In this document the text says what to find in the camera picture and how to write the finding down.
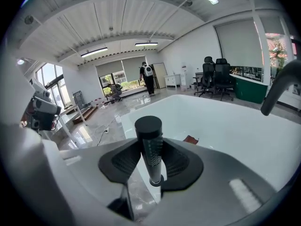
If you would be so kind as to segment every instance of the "glossy floor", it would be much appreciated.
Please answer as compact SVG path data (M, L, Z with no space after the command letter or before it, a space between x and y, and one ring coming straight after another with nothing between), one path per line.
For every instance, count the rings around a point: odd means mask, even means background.
M156 96L148 97L148 94L143 92L140 94L132 95L123 99L120 103L110 104L103 109L98 109L91 117L87 120L88 126L79 124L75 126L71 132L76 137L77 143L74 144L68 138L58 145L60 150L87 148L92 146L101 146L106 143L112 143L126 139L120 117L124 114L131 113L136 109L159 101L175 94L193 95L193 90L181 91L179 88L167 88L156 90ZM247 106L254 109L260 109L261 105L234 99L232 102L230 99L225 97L223 101L234 103L237 105ZM295 111L287 109L283 106L275 106L272 114L280 117L289 119L296 123L301 124L301 117ZM104 133L104 129L109 127L108 133ZM144 184L137 169L133 172L128 182L129 193L131 202L134 210L136 221L143 220L151 210L155 207L156 203Z

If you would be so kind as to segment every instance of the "white door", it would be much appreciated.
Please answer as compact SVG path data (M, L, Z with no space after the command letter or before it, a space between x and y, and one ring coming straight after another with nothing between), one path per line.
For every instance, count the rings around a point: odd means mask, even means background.
M156 72L156 76L157 76L157 80L158 80L160 89L165 88L166 84L165 84L164 76L167 76L167 73L166 73L164 63L154 64L154 69Z

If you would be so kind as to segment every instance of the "black office chair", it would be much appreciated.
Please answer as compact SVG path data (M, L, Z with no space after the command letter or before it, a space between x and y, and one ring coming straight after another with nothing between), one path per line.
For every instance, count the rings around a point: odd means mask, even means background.
M204 64L203 64L203 77L201 79L201 86L202 89L200 91L197 91L194 93L194 95L200 93L198 97L205 93L211 93L211 98L213 97L213 75L214 75L214 62L212 60L212 57L207 56L204 59Z
M227 89L234 87L234 81L230 77L230 64L227 63L225 58L218 58L215 63L214 74L215 89L221 92L221 101L224 95L228 95L233 101Z

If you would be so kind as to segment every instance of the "person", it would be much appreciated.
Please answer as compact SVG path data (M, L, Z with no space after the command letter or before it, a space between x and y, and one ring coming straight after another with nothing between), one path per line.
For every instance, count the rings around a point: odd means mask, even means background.
M155 95L153 70L154 69L152 68L152 66L147 65L146 62L142 62L142 67L140 68L140 81L143 77L147 91L150 96Z
M121 101L122 98L120 97L120 95L122 94L122 86L121 85L112 85L112 84L108 84L108 87L111 89L111 91L113 92L112 98L115 100Z

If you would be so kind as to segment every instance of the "white backpack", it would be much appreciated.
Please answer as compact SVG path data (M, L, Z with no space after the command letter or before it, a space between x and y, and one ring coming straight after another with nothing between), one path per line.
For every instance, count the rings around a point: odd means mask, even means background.
M144 74L145 74L146 77L154 75L153 72L152 72L152 69L149 65L145 66Z

